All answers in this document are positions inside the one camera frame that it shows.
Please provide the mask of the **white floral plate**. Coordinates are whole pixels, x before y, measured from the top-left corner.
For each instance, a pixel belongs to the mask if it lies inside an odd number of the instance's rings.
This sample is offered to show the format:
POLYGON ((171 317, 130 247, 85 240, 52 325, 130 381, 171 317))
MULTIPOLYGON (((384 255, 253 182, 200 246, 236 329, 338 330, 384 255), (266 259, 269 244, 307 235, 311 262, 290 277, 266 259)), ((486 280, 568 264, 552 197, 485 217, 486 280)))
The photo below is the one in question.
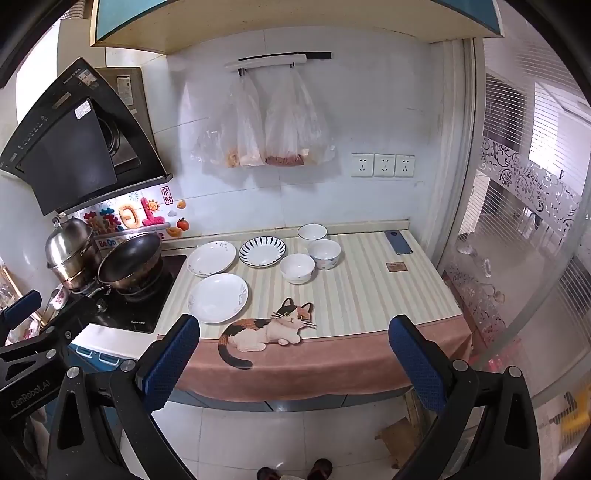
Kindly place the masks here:
POLYGON ((187 258, 188 271, 199 277, 222 273, 235 262, 236 248, 226 241, 213 241, 197 247, 187 258))

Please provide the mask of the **white bowl blue rim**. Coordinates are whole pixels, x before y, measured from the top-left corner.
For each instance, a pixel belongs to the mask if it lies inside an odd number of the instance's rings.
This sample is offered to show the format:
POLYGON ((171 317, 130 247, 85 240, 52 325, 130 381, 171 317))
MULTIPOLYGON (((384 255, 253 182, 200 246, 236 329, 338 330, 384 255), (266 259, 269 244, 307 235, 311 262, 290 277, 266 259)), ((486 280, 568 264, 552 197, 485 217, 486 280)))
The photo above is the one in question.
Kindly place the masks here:
POLYGON ((308 246, 308 255, 314 259, 319 270, 331 270, 339 263, 342 247, 335 241, 321 239, 311 242, 308 246))

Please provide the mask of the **white bowl floral front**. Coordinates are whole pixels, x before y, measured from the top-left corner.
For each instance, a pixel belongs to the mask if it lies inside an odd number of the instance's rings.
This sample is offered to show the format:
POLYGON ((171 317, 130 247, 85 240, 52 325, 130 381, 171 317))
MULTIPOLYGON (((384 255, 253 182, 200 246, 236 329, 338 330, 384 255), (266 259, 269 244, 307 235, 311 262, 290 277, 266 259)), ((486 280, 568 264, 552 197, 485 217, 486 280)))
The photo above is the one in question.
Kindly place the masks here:
POLYGON ((280 274, 293 285, 303 285, 311 280, 315 272, 315 261, 310 255, 295 253, 280 261, 280 274))

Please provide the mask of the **blue leaf pattern plate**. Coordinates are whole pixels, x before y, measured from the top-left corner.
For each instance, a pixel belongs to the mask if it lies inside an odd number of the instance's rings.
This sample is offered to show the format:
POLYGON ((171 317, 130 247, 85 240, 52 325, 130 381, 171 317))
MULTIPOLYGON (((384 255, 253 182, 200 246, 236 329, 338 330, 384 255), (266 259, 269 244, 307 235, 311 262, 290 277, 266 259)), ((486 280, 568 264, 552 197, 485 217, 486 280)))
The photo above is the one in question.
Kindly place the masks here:
POLYGON ((287 253, 287 245, 280 238, 259 236, 242 244, 239 260, 254 269, 276 265, 287 253))

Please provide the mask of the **white bowl black rim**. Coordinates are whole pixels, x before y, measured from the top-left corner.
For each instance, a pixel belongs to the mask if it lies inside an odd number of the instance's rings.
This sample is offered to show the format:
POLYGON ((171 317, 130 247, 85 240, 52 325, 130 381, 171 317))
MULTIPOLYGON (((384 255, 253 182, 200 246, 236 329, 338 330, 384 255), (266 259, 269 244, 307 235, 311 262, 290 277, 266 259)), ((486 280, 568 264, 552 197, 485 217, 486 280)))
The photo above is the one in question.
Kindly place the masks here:
POLYGON ((328 236, 328 229, 318 223, 308 223, 298 228, 297 236, 304 243, 315 242, 328 236))

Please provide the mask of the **steel stock pot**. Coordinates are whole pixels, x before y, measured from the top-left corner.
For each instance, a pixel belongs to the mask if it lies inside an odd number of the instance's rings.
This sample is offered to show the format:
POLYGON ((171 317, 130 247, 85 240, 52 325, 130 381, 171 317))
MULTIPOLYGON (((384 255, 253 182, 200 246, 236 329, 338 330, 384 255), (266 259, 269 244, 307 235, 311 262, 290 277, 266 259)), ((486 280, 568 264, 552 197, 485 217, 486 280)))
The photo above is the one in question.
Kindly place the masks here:
POLYGON ((53 231, 45 243, 47 268, 70 291, 82 291, 96 280, 102 261, 92 228, 71 218, 52 219, 53 231))

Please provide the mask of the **black induction cooktop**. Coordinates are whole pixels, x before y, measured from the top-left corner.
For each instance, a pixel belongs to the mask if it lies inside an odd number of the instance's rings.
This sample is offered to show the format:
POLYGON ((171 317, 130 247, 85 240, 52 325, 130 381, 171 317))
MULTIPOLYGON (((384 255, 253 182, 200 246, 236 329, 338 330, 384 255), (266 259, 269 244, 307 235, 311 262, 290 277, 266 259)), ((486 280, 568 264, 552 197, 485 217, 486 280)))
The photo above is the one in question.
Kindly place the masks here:
POLYGON ((143 291, 133 295, 111 291, 102 295, 92 323, 143 334, 153 333, 186 258, 186 255, 162 257, 157 265, 158 276, 143 291))

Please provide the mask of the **cardboard box on floor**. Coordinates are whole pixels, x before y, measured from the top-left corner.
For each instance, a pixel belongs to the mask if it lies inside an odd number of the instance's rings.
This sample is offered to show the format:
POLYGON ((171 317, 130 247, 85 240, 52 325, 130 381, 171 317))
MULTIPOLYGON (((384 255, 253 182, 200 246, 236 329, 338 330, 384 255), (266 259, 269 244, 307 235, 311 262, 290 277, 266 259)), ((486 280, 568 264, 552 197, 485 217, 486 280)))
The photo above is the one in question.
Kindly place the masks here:
POLYGON ((434 422, 434 415, 423 406, 415 390, 408 391, 403 398, 406 416, 382 429, 375 437, 388 449, 394 470, 400 470, 407 463, 434 422))

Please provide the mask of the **small brown coaster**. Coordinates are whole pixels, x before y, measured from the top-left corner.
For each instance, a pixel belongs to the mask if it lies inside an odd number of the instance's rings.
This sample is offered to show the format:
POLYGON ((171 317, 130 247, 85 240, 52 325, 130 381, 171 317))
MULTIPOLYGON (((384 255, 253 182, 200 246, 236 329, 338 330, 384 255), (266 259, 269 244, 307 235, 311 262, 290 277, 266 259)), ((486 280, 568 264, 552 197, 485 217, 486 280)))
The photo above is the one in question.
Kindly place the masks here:
POLYGON ((387 269, 391 273, 404 272, 408 270, 408 267, 404 262, 387 262, 387 269))

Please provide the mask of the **black frying pan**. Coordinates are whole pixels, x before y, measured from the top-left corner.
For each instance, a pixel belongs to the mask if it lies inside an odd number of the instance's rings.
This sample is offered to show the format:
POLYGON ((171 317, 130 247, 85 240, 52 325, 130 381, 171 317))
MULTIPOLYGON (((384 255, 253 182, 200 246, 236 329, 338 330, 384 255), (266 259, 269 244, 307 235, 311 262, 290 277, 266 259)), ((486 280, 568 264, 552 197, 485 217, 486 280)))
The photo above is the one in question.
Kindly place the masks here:
POLYGON ((147 290, 162 272, 161 240, 156 233, 143 233, 113 248, 102 259, 96 274, 72 294, 92 297, 112 290, 123 296, 137 296, 147 290))

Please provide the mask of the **blue smartphone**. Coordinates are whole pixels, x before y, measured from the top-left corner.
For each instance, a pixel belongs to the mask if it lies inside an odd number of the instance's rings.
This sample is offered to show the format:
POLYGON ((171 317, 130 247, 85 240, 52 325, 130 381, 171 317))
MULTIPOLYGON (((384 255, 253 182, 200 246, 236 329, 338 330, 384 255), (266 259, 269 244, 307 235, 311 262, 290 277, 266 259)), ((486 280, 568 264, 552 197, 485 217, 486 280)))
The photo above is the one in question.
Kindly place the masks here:
POLYGON ((401 231, 389 230, 385 232, 385 235, 397 255, 402 256, 413 253, 411 246, 401 231))

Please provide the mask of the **striped cat table mat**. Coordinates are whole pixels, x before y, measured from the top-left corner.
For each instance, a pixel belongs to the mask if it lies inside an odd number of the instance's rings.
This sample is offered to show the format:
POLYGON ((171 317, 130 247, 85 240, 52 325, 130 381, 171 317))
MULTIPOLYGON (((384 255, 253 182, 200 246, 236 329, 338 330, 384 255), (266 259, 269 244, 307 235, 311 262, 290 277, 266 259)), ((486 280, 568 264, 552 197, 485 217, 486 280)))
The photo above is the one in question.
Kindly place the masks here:
POLYGON ((301 400, 325 395, 370 395, 408 386, 390 348, 391 319, 405 314, 422 335, 452 359, 468 359, 473 335, 448 286, 410 231, 403 233, 413 253, 399 256, 382 232, 335 236, 339 264, 315 272, 295 286, 279 266, 252 269, 236 261, 229 270, 249 285, 243 318, 267 318, 287 298, 311 302, 314 329, 301 332, 294 346, 271 344, 250 352, 246 371, 218 355, 222 325, 200 326, 201 339, 177 387, 202 397, 230 402, 301 400), (391 273, 387 262, 404 262, 391 273))

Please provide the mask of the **left dark shoe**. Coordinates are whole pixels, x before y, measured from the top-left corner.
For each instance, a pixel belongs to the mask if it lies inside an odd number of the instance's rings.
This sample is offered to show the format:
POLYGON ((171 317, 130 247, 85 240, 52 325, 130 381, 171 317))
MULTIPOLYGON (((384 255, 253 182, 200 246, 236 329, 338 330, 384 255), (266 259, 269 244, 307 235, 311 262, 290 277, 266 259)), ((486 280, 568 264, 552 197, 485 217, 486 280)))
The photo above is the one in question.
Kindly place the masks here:
POLYGON ((256 472, 256 479, 257 480, 280 480, 280 474, 276 470, 273 470, 270 467, 261 467, 259 471, 256 472))

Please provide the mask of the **dark shoe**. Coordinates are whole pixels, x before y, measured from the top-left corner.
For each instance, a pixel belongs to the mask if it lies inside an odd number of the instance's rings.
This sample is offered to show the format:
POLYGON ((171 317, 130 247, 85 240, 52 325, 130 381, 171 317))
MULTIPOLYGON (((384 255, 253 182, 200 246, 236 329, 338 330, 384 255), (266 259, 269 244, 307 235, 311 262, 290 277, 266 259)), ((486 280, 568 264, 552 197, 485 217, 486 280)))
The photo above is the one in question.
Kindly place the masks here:
POLYGON ((308 472, 307 480, 329 480, 332 476, 332 462, 327 458, 319 458, 308 472))
POLYGON ((270 467, 261 467, 259 471, 256 472, 256 479, 257 480, 280 480, 280 474, 276 470, 273 470, 270 467))

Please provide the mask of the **glass sliding door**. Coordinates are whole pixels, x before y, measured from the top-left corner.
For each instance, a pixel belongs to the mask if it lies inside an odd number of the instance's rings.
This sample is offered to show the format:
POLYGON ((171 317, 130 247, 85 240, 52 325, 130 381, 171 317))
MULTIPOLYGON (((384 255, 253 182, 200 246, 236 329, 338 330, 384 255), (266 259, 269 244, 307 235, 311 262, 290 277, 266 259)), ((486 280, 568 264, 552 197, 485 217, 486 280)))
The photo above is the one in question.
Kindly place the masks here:
POLYGON ((475 176, 444 272, 493 371, 515 365, 538 405, 590 364, 590 106, 537 33, 483 43, 485 104, 475 176))

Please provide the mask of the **right dark shoe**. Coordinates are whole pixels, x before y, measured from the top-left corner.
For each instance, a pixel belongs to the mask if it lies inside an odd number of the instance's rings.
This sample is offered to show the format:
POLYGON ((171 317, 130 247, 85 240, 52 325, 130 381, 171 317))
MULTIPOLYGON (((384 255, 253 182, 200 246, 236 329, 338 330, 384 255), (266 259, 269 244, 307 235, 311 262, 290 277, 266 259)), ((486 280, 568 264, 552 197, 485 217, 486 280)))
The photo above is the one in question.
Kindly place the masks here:
POLYGON ((319 458, 308 472, 307 480, 329 480, 332 476, 332 462, 327 458, 319 458))

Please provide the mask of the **black range hood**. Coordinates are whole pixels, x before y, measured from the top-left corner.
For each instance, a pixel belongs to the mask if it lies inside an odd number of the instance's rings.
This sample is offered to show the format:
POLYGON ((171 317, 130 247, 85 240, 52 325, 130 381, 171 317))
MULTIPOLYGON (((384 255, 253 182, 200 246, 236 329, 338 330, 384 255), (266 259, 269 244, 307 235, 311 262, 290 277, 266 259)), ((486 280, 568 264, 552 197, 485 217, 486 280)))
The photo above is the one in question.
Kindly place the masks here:
POLYGON ((82 58, 18 124, 1 170, 31 187, 43 215, 75 212, 172 178, 118 93, 82 58))

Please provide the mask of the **left clear plastic bag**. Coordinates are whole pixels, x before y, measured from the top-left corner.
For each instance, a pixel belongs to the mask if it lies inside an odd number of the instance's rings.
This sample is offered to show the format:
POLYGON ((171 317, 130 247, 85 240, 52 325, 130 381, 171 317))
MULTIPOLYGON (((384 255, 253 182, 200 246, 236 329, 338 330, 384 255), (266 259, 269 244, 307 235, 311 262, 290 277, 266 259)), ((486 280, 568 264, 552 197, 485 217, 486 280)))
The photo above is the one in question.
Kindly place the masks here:
POLYGON ((263 118, 259 93, 240 69, 218 112, 197 137, 193 157, 225 168, 259 167, 264 161, 263 118))

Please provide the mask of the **clear plastic bag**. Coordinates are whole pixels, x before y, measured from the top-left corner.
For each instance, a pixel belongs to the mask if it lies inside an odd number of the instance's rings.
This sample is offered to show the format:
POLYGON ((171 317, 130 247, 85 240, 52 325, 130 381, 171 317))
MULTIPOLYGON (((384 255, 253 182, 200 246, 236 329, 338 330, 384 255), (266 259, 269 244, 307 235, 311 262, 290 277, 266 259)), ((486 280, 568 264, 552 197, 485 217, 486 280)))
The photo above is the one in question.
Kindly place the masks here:
POLYGON ((335 158, 325 116, 294 65, 287 69, 271 95, 264 132, 267 165, 321 165, 335 158))
POLYGON ((240 69, 218 112, 197 137, 193 157, 225 168, 259 167, 264 161, 263 118, 259 93, 240 69))

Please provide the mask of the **right clear plastic bag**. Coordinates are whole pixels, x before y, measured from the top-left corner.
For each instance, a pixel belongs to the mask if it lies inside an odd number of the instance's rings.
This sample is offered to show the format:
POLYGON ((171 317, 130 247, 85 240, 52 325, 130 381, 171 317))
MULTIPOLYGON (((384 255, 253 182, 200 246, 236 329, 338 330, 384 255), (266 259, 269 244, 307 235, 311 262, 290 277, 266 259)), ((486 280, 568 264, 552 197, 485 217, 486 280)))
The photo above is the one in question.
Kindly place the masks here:
POLYGON ((287 69, 271 95, 264 132, 267 165, 321 165, 335 158, 325 116, 294 65, 287 69))

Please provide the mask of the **overhead cabinet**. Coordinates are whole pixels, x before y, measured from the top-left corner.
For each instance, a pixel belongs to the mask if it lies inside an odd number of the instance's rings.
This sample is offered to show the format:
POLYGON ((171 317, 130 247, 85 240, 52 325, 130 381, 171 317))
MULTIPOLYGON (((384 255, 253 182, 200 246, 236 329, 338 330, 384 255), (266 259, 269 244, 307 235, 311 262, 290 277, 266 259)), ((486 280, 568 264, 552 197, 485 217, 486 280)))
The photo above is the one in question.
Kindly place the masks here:
POLYGON ((504 35, 495 1, 94 1, 90 44, 171 54, 218 37, 295 26, 382 30, 427 43, 504 35))

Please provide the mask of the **colourful wall stickers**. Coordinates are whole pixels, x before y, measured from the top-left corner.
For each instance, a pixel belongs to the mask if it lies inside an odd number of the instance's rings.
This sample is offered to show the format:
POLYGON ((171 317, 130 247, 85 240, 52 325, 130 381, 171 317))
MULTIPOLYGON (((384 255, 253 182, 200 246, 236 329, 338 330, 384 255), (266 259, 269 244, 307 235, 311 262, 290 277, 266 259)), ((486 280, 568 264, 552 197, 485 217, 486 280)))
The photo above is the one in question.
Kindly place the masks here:
POLYGON ((156 233, 161 240, 178 239, 190 231, 187 202, 169 184, 148 187, 101 201, 74 213, 103 243, 156 233))

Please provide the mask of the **right wall socket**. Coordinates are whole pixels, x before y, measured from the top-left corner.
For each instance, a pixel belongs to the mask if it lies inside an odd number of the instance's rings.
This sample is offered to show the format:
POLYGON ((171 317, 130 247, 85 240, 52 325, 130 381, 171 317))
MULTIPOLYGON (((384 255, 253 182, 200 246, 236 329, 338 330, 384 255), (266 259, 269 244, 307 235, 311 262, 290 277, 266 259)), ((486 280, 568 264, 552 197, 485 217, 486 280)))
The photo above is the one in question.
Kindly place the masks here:
POLYGON ((412 178, 415 173, 416 157, 414 155, 397 155, 394 176, 412 178))

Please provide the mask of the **wall socket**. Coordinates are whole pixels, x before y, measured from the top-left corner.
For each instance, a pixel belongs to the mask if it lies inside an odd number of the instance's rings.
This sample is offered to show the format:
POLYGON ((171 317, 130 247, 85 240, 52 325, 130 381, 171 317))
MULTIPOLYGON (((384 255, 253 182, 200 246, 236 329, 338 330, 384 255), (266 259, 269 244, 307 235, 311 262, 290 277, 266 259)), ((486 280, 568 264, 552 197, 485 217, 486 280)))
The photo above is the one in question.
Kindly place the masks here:
POLYGON ((375 155, 369 153, 351 154, 351 174, 352 177, 373 177, 375 166, 375 155))
POLYGON ((414 155, 397 155, 394 176, 412 178, 415 173, 416 157, 414 155))
POLYGON ((374 155, 374 177, 394 177, 394 168, 396 168, 395 155, 374 155))

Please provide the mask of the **middle wall socket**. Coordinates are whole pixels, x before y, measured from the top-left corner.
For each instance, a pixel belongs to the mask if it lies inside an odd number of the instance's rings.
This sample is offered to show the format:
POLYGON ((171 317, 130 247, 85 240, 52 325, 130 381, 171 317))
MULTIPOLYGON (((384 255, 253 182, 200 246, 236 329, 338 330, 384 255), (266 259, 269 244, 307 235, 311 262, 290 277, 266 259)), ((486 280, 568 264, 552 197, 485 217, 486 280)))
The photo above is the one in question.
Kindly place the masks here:
POLYGON ((395 155, 374 155, 374 177, 394 177, 394 168, 396 168, 395 155))

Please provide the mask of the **left wall socket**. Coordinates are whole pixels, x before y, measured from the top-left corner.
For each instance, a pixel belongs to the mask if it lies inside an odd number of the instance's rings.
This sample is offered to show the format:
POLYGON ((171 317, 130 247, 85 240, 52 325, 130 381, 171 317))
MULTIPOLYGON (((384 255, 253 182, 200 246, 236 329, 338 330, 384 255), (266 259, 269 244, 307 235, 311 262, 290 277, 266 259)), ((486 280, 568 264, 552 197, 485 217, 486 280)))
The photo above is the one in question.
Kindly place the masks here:
POLYGON ((351 154, 351 174, 352 177, 373 177, 375 166, 375 155, 369 153, 351 154))

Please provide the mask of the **wall hook rail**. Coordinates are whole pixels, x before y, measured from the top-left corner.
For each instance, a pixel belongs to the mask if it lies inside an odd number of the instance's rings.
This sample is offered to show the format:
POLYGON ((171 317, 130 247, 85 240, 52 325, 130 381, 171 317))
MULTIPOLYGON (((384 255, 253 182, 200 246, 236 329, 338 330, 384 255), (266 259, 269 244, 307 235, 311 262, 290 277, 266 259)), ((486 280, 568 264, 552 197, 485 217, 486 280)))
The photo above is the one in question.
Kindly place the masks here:
POLYGON ((329 51, 308 51, 291 53, 274 53, 259 56, 245 57, 224 65, 229 72, 236 72, 242 75, 246 70, 270 68, 278 66, 294 67, 304 65, 311 61, 331 60, 332 52, 329 51))

